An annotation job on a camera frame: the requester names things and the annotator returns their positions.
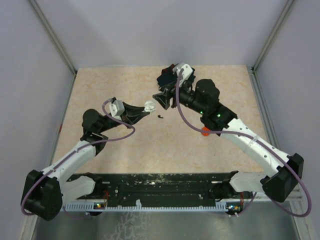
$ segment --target orange object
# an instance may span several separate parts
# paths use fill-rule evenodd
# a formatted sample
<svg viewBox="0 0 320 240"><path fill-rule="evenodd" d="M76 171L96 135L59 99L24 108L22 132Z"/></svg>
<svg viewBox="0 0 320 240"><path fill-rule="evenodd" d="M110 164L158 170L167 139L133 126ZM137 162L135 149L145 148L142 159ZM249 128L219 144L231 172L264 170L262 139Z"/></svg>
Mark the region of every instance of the orange object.
<svg viewBox="0 0 320 240"><path fill-rule="evenodd" d="M207 128L207 127L205 127L205 126L202 128L202 130L204 130L204 131L210 131L210 129ZM205 133L205 132L202 132L201 134L202 134L203 136L205 136L205 137L210 135L210 133Z"/></svg>

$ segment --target white wall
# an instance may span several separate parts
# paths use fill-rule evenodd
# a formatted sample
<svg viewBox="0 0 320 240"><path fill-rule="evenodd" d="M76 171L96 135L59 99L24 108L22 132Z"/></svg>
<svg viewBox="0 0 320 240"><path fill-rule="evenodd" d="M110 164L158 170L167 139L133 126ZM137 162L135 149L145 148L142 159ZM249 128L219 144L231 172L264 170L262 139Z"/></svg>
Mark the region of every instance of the white wall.
<svg viewBox="0 0 320 240"><path fill-rule="evenodd" d="M72 74L25 0L0 2L0 239L18 238L26 175L48 163Z"/></svg>
<svg viewBox="0 0 320 240"><path fill-rule="evenodd" d="M320 1L298 0L257 75L279 144L304 157L320 237Z"/></svg>
<svg viewBox="0 0 320 240"><path fill-rule="evenodd" d="M76 68L252 66L285 0L37 0Z"/></svg>

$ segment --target gray wall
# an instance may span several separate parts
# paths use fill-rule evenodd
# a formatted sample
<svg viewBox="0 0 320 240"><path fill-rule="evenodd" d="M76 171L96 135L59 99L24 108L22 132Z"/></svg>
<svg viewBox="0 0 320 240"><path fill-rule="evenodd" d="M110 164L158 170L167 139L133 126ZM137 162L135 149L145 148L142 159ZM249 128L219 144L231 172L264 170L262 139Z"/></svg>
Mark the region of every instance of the gray wall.
<svg viewBox="0 0 320 240"><path fill-rule="evenodd" d="M298 0L257 74L280 146L304 157L314 226L320 222L319 13L319 0Z"/></svg>
<svg viewBox="0 0 320 240"><path fill-rule="evenodd" d="M48 164L73 80L27 1L0 1L0 239L18 238L26 175Z"/></svg>
<svg viewBox="0 0 320 240"><path fill-rule="evenodd" d="M76 68L252 66L285 0L37 0Z"/></svg>

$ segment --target beige tabletop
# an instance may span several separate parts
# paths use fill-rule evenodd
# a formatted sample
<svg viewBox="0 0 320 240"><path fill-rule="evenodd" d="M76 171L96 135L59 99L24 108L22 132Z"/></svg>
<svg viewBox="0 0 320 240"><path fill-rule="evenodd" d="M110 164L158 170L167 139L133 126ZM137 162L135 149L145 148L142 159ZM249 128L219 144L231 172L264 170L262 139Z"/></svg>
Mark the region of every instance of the beige tabletop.
<svg viewBox="0 0 320 240"><path fill-rule="evenodd" d="M200 65L195 80L212 79L220 102L234 111L255 133L266 139L258 106L245 65ZM144 106L159 93L157 77L163 66L81 68L77 73L54 162L70 151L83 134L82 115L90 108L102 113L102 103L116 97L133 106ZM221 173L262 168L235 145L217 135L202 136L189 128L177 108L156 112L139 121L131 137L108 142L104 150L79 169L79 173ZM182 107L194 126L202 128L200 115ZM111 138L127 135L123 125L104 132Z"/></svg>

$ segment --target gray floor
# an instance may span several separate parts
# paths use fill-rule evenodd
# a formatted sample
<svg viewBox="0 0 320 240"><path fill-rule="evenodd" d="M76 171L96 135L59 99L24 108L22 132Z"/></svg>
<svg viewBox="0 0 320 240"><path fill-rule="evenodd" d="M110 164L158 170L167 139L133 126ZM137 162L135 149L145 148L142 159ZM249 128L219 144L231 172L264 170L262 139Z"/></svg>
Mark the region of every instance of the gray floor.
<svg viewBox="0 0 320 240"><path fill-rule="evenodd" d="M61 212L40 220L33 240L298 240L293 218L271 202L239 218L210 212L106 212L75 220Z"/></svg>

